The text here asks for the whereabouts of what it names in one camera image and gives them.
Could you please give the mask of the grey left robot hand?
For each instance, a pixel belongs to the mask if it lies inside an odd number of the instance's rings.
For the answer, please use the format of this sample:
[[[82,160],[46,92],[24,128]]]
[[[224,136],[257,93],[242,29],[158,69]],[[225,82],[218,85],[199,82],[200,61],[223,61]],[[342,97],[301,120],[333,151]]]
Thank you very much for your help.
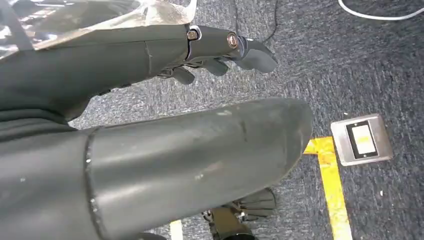
[[[188,33],[193,30],[194,40]],[[271,72],[261,42],[205,26],[79,33],[0,61],[0,237],[138,240],[144,231],[260,191],[283,178],[312,134],[299,99],[268,98],[183,115],[77,130],[92,97],[184,65],[226,61]]]

